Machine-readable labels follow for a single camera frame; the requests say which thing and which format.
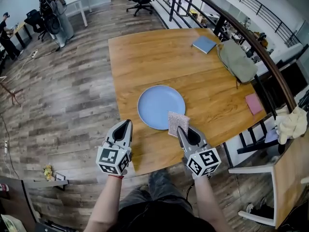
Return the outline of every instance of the person sitting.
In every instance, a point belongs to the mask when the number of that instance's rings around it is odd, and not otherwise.
[[[12,60],[15,59],[15,57],[20,56],[23,54],[23,50],[19,51],[16,46],[11,42],[8,35],[13,35],[14,30],[6,28],[6,20],[9,18],[9,13],[6,12],[3,14],[3,20],[0,23],[0,44],[4,47],[8,55]]]

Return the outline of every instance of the wooden stand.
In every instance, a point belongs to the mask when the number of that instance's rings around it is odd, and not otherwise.
[[[17,102],[17,104],[18,104],[19,106],[21,106],[21,105],[19,104],[19,102],[17,101],[15,95],[16,95],[17,93],[23,91],[22,89],[20,89],[20,90],[18,90],[18,91],[14,91],[14,92],[12,93],[12,92],[11,92],[10,90],[8,90],[2,83],[0,83],[0,86],[2,86],[2,87],[4,88],[4,90],[10,94],[10,96],[12,97],[12,104],[13,104],[13,105],[14,105],[14,100],[13,100],[13,98],[14,98],[15,101]]]

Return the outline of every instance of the black backpack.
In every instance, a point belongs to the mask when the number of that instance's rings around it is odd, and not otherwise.
[[[43,19],[54,13],[51,2],[52,0],[40,0],[40,13]]]

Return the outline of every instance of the wooden table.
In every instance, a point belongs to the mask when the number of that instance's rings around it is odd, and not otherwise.
[[[14,29],[13,36],[15,35],[16,38],[18,39],[19,43],[21,44],[21,46],[22,46],[23,48],[26,48],[26,44],[24,43],[24,41],[22,40],[22,38],[21,38],[20,35],[19,35],[19,31],[20,31],[22,28],[24,28],[24,30],[26,31],[27,35],[29,36],[29,39],[32,39],[32,36],[31,36],[31,34],[29,33],[28,28],[27,28],[27,26],[26,26],[26,23],[25,23],[24,21],[21,22],[21,23],[18,25],[18,27],[17,27],[16,29]]]
[[[236,88],[236,80],[223,66],[216,49],[205,54],[191,44],[200,35],[220,43],[209,29],[169,29],[131,34],[109,40],[112,75],[121,119],[133,122],[133,165],[138,174],[181,161],[178,139],[166,130],[145,125],[137,112],[141,93],[154,85],[167,85],[184,98],[190,124],[217,146],[266,116],[250,112],[245,96],[251,84]]]
[[[244,211],[239,211],[238,214],[277,229],[289,215],[304,190],[305,185],[301,184],[301,180],[309,175],[308,149],[309,131],[307,130],[304,137],[293,140],[290,147],[275,164],[229,169],[231,174],[270,173],[272,176],[274,219],[256,216]]]
[[[80,9],[80,11],[81,11],[81,13],[82,13],[82,18],[83,18],[85,27],[88,27],[88,23],[87,23],[87,19],[86,19],[86,16],[85,16],[85,12],[84,12],[84,7],[83,7],[83,4],[82,4],[82,0],[65,0],[65,2],[67,3],[67,6],[69,6],[70,4],[78,3],[79,9]],[[89,0],[87,0],[87,2],[88,2],[89,12],[91,13],[92,10],[91,10],[91,6],[90,6]]]

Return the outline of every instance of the power strip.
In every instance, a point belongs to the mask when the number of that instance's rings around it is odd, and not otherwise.
[[[4,143],[4,154],[6,155],[8,153],[8,141],[5,141]]]
[[[35,56],[37,55],[37,53],[38,53],[38,50],[35,50],[35,51],[32,53],[31,57],[32,57],[32,58],[35,58]]]

